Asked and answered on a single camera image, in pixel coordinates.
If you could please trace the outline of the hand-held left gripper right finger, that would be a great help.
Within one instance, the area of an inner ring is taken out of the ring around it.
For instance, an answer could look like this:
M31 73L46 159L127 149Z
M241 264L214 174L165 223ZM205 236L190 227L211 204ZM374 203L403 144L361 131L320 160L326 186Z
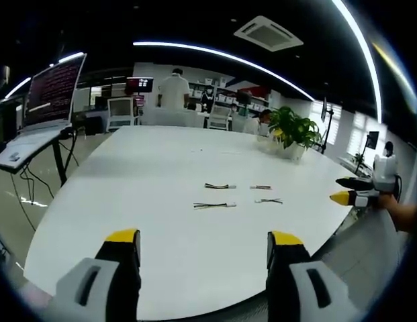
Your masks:
M267 234L266 296L269 321L356 321L362 313L348 286L303 242L280 231Z

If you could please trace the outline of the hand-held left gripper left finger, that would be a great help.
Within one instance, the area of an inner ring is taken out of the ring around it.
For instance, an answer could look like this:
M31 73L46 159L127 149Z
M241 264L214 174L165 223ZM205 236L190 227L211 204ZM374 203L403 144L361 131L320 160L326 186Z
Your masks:
M107 236L94 258L84 258L56 283L43 321L136 321L140 230Z

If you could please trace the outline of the person's right hand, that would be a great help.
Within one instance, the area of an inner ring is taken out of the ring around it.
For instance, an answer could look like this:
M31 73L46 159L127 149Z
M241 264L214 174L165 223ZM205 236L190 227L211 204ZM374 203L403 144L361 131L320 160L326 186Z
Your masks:
M412 233L416 230L417 205L401 204L391 194L380 194L378 205L389 213L398 231Z

